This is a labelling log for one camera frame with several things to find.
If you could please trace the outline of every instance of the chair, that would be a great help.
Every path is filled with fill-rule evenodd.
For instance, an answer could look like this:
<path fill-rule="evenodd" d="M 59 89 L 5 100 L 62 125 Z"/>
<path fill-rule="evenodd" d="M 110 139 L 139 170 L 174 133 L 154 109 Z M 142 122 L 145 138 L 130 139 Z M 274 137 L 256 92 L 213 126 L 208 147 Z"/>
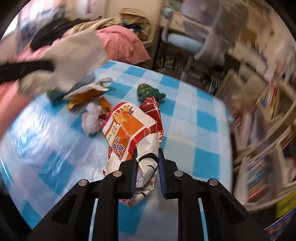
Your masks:
<path fill-rule="evenodd" d="M 248 9 L 243 4 L 224 6 L 218 0 L 185 0 L 181 12 L 186 18 L 211 25 L 208 33 L 195 28 L 192 35 L 192 29 L 191 33 L 188 32 L 191 26 L 184 22 L 186 34 L 193 37 L 169 33 L 173 9 L 166 8 L 164 11 L 164 17 L 169 22 L 162 31 L 162 40 L 192 54 L 180 78 L 185 81 L 194 60 L 198 62 L 195 68 L 202 74 L 209 73 L 208 70 L 214 65 L 224 65 L 225 53 L 230 46 L 235 46 L 241 29 L 247 23 Z"/>

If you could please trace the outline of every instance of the checkered tablecloth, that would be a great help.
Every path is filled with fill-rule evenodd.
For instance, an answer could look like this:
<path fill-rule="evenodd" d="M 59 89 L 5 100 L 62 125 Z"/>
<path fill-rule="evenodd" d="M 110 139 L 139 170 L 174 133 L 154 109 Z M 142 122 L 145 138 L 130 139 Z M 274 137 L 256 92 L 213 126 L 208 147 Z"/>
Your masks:
<path fill-rule="evenodd" d="M 139 105 L 136 89 L 141 83 L 165 93 L 160 112 L 166 159 L 196 179 L 216 178 L 230 190 L 231 144 L 223 102 L 174 78 L 116 61 L 94 70 L 94 75 L 114 79 L 104 95 L 112 106 L 122 101 Z M 80 179 L 103 178 L 108 143 L 102 132 L 89 137 L 83 133 L 84 110 L 69 112 L 66 102 L 52 106 L 45 95 L 39 96 L 1 141 L 1 175 L 31 228 Z M 139 205 L 119 205 L 120 238 L 177 240 L 177 217 L 176 200 L 162 198 L 157 178 L 155 190 Z"/>

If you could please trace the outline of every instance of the stuffed toy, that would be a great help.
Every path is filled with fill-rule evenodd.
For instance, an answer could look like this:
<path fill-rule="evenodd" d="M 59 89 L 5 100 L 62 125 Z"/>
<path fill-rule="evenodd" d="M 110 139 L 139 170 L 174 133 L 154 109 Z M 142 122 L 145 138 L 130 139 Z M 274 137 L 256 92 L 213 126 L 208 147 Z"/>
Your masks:
<path fill-rule="evenodd" d="M 141 103 L 143 103 L 147 97 L 155 97 L 157 102 L 166 97 L 165 94 L 159 93 L 158 89 L 155 89 L 147 84 L 139 84 L 137 88 L 137 96 L 138 101 Z"/>

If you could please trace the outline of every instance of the metal rivet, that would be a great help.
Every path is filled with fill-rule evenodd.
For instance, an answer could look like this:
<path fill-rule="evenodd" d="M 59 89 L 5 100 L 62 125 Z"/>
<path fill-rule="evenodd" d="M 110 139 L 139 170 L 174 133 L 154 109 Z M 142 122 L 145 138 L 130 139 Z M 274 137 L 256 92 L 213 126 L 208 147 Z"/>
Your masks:
<path fill-rule="evenodd" d="M 183 172 L 182 171 L 175 171 L 174 172 L 174 175 L 176 176 L 176 177 L 182 177 L 183 176 Z"/>
<path fill-rule="evenodd" d="M 212 178 L 212 179 L 209 180 L 209 184 L 212 185 L 212 186 L 217 186 L 218 181 L 216 179 Z"/>
<path fill-rule="evenodd" d="M 82 186 L 82 187 L 84 187 L 86 184 L 87 184 L 87 180 L 85 180 L 85 179 L 82 179 L 78 182 L 78 185 Z"/>
<path fill-rule="evenodd" d="M 115 171 L 113 172 L 113 176 L 114 177 L 120 177 L 122 175 L 122 172 L 121 171 Z"/>

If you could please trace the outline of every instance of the red and white wrapper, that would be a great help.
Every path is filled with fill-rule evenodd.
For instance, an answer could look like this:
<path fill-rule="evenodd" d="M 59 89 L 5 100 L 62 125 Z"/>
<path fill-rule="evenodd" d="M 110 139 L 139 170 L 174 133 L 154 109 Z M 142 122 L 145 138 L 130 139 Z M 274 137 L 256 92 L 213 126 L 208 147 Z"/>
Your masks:
<path fill-rule="evenodd" d="M 118 170 L 121 162 L 130 160 L 137 147 L 139 167 L 136 192 L 132 199 L 120 200 L 133 207 L 154 189 L 157 163 L 152 158 L 139 162 L 139 158 L 148 153 L 158 156 L 163 138 L 159 105 L 155 98 L 147 98 L 140 108 L 128 102 L 119 103 L 102 123 L 102 131 L 109 143 L 104 175 Z"/>

